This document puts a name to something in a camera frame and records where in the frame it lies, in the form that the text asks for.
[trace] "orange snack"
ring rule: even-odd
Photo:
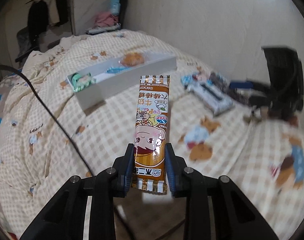
[[[134,67],[145,62],[142,54],[137,52],[132,52],[125,54],[124,58],[121,61],[121,64],[127,67]]]

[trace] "checkered bedding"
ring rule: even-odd
[[[210,72],[207,65],[152,36],[127,30],[122,33],[124,38],[112,33],[63,38],[46,53],[32,52],[22,70],[95,173],[112,166],[134,140],[139,80],[86,115],[66,76],[127,52],[174,53],[178,69],[165,74],[171,77],[168,132],[176,155],[204,175],[228,175],[279,238],[288,239],[304,218],[304,132],[282,121],[247,125],[243,116],[250,111],[240,105],[212,118],[212,113],[180,84],[180,77],[194,72],[197,66]],[[63,132],[23,80],[14,85],[5,101],[0,123],[0,160],[0,202],[18,237],[70,176],[89,175]],[[185,212],[183,199],[142,196],[136,189],[131,189],[125,199],[115,199],[115,204],[122,207],[136,237],[146,240],[155,239],[178,224]],[[116,234],[117,239],[127,239],[118,221]]]

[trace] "black jacket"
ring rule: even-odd
[[[34,2],[28,14],[29,38],[32,45],[36,44],[40,33],[47,30],[49,25],[48,5],[43,0]]]
[[[68,12],[68,1],[67,0],[56,0],[58,14],[60,18],[60,22],[56,24],[56,26],[60,26],[65,24],[69,20],[69,12]]]

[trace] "orange snack package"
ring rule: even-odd
[[[132,187],[166,194],[165,138],[170,76],[141,76],[135,122]]]
[[[138,52],[132,52],[125,54],[121,64],[127,67],[134,67],[139,64],[143,64],[145,62],[145,59],[141,53]]]

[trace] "white box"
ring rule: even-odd
[[[96,79],[100,80],[74,93],[82,110],[86,110],[131,86],[139,84],[141,76],[160,75],[177,68],[176,56],[174,55],[153,52],[147,52],[146,54],[148,60],[144,64],[130,67],[121,73],[106,73],[106,70],[111,66],[116,66],[121,58],[109,59],[78,71],[81,76],[91,73],[92,77],[96,76]],[[71,80],[72,76],[73,74],[68,76],[68,81],[72,89],[74,89]]]

